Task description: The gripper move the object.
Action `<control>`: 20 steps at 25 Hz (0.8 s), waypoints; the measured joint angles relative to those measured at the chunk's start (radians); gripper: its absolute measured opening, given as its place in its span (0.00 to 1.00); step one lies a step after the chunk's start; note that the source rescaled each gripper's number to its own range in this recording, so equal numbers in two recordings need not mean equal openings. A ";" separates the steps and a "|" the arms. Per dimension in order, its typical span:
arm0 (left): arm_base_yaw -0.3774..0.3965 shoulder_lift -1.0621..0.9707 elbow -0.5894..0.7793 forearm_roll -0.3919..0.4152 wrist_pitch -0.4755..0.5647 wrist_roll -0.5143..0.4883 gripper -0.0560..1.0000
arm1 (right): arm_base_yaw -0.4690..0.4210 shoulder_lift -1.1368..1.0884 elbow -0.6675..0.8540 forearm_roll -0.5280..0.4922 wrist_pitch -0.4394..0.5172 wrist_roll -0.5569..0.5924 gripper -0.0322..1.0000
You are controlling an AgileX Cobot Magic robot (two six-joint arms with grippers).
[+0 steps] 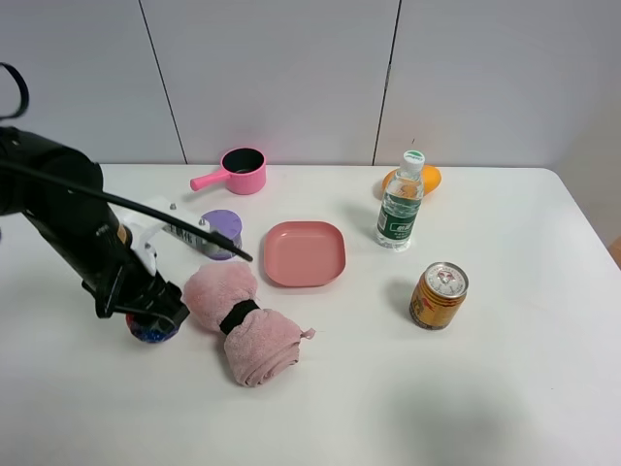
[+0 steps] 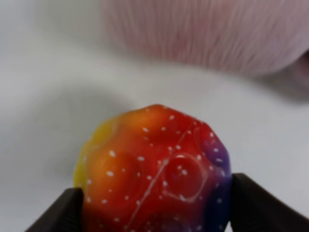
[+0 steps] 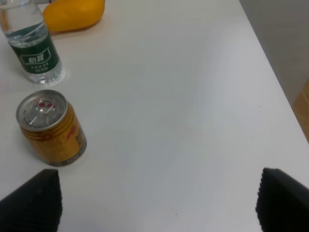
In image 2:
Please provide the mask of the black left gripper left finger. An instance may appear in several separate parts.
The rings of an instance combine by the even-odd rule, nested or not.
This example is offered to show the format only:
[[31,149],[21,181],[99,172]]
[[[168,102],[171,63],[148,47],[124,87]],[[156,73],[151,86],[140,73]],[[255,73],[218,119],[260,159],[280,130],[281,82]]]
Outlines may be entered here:
[[81,188],[66,189],[26,232],[82,232]]

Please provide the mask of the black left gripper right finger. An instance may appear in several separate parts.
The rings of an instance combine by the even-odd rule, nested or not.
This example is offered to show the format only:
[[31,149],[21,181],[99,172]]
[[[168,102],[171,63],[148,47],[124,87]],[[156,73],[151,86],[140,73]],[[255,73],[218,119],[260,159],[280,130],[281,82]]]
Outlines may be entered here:
[[233,174],[230,223],[234,232],[308,232],[309,219],[245,174]]

